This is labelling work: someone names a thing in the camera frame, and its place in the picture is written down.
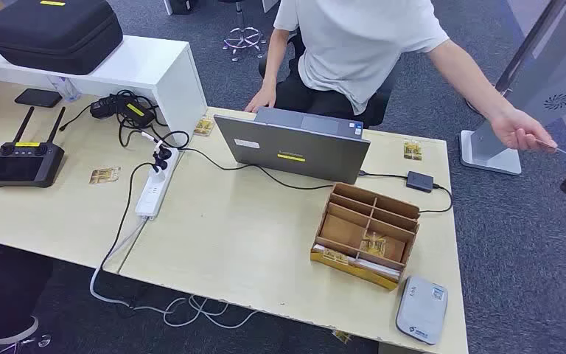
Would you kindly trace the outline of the person's right hand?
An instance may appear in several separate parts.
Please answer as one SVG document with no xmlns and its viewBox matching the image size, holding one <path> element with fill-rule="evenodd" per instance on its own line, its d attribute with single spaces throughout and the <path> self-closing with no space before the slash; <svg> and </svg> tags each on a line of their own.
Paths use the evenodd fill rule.
<svg viewBox="0 0 566 354">
<path fill-rule="evenodd" d="M 276 103 L 276 87 L 262 86 L 244 108 L 245 112 L 256 113 L 262 107 L 273 108 Z"/>
</svg>

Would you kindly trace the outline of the person's left hand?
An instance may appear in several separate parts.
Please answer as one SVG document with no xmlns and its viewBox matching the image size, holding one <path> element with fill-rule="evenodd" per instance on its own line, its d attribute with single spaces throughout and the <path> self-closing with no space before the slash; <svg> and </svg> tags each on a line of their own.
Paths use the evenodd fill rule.
<svg viewBox="0 0 566 354">
<path fill-rule="evenodd" d="M 516 108 L 509 108 L 489 118 L 495 136 L 514 150 L 554 152 L 558 145 L 534 118 Z"/>
</svg>

